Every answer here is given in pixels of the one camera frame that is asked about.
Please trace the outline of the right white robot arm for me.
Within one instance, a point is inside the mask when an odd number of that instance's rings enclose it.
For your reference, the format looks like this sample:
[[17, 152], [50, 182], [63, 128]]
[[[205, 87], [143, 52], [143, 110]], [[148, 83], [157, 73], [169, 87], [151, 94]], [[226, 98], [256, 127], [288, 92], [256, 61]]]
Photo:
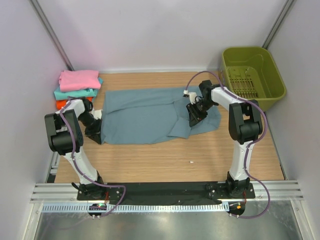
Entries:
[[251, 156], [259, 137], [265, 135], [262, 118], [266, 116], [257, 101], [241, 98], [225, 86], [204, 80], [199, 89], [201, 96], [187, 89], [183, 91], [183, 96], [189, 98], [186, 105], [189, 125], [193, 127], [204, 120], [213, 106], [222, 106], [228, 111], [228, 132], [234, 141], [234, 149], [225, 192], [231, 198], [242, 197], [249, 189]]

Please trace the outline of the grey-blue t-shirt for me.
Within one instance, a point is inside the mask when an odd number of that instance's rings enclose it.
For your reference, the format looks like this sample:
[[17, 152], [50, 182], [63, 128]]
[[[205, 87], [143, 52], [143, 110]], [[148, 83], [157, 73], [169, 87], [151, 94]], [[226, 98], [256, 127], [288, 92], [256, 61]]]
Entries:
[[182, 87], [107, 91], [101, 141], [114, 145], [156, 144], [217, 130], [221, 114], [216, 106], [200, 123], [189, 125], [190, 101], [183, 91]]

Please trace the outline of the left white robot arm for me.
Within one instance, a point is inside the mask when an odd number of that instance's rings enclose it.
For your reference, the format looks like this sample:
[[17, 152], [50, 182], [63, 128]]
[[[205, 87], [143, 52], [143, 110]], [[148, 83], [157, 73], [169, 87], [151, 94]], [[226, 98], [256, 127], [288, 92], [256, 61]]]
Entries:
[[79, 200], [101, 200], [107, 193], [103, 179], [84, 150], [84, 137], [101, 144], [102, 113], [85, 97], [69, 97], [59, 111], [44, 116], [49, 148], [65, 158], [76, 172]]

